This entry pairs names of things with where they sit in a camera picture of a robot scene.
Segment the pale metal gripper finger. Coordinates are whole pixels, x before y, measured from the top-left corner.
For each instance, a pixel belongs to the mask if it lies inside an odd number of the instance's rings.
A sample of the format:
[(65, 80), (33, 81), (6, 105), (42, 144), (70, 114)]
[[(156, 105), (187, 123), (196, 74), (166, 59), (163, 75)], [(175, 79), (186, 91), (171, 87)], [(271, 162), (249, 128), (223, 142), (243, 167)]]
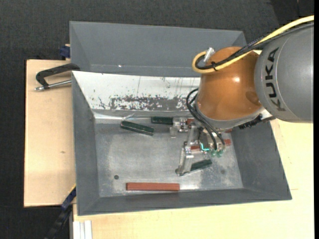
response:
[(177, 176), (183, 176), (191, 172), (194, 157), (199, 154), (199, 146), (184, 146), (182, 148), (179, 165), (175, 170)]
[(170, 126), (170, 136), (175, 138), (178, 132), (188, 132), (191, 122), (191, 118), (173, 118)]

